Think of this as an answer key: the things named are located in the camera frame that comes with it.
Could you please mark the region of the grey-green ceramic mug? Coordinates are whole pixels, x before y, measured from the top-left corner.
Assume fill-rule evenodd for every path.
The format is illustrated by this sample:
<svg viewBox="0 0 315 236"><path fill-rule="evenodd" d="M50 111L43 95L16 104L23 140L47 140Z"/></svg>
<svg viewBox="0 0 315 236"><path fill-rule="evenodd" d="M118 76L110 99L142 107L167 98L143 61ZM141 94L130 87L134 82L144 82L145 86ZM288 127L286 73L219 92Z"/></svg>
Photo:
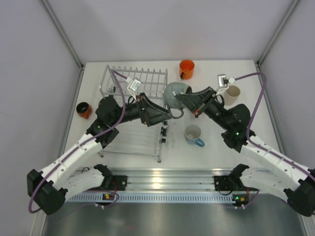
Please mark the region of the grey-green ceramic mug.
<svg viewBox="0 0 315 236"><path fill-rule="evenodd" d="M173 119L179 119L184 115L184 104L179 101L176 96L192 93L191 86L182 83L182 82L171 82L169 83L164 92L163 92L163 100L167 106L168 112ZM175 116L172 113L172 109L179 110L181 114L179 116Z"/></svg>

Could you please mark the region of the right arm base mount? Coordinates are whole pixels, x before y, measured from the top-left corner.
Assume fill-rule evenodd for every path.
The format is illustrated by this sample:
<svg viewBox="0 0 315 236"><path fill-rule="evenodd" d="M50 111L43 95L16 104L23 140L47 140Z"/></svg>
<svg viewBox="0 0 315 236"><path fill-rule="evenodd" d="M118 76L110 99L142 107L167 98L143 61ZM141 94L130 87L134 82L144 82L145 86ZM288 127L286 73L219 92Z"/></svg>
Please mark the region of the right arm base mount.
<svg viewBox="0 0 315 236"><path fill-rule="evenodd" d="M240 177L248 168L248 165L239 164L228 175L214 176L215 190L218 192L245 191L246 187L241 182Z"/></svg>

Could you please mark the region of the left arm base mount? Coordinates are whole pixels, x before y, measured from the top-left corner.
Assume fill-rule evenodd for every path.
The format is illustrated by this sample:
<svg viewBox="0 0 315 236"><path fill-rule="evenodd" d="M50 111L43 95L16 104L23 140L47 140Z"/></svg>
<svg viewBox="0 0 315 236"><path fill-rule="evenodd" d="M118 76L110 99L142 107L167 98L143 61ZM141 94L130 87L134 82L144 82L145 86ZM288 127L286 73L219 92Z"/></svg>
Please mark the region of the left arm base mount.
<svg viewBox="0 0 315 236"><path fill-rule="evenodd" d="M92 190L109 190L109 191L125 191L127 187L126 175L114 175L107 166L97 164L94 169L101 172L104 177L100 186L92 188Z"/></svg>

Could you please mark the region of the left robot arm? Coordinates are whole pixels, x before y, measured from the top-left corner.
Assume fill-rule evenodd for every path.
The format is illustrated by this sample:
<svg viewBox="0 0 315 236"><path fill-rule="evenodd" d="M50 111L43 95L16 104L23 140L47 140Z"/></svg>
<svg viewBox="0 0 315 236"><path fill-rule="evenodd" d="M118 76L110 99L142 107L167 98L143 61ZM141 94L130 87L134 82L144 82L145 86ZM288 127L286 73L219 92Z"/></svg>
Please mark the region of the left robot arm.
<svg viewBox="0 0 315 236"><path fill-rule="evenodd" d="M70 150L40 171L33 169L27 174L30 213L35 213L33 203L51 215L74 195L93 188L111 190L113 174L105 165L97 164L75 177L72 174L116 138L118 124L139 119L150 127L171 118L167 109L151 102L144 93L137 95L134 103L123 106L112 95L107 96L99 101L95 113L96 120Z"/></svg>

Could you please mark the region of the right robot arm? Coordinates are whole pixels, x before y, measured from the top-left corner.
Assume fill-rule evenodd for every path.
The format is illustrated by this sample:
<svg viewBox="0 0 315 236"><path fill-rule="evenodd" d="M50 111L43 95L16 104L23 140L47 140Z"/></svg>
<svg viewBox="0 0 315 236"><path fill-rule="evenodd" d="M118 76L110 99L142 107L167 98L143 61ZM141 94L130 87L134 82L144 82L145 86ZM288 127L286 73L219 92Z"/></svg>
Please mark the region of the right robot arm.
<svg viewBox="0 0 315 236"><path fill-rule="evenodd" d="M221 134L225 144L245 155L275 175L267 180L263 175L250 173L248 166L238 165L238 173L230 177L230 184L240 190L245 186L263 190L286 201L300 215L310 217L315 212L315 171L301 165L262 141L251 129L251 113L246 105L226 109L217 101L217 94L208 87L200 92L179 93L177 101L195 117L205 114L225 130Z"/></svg>

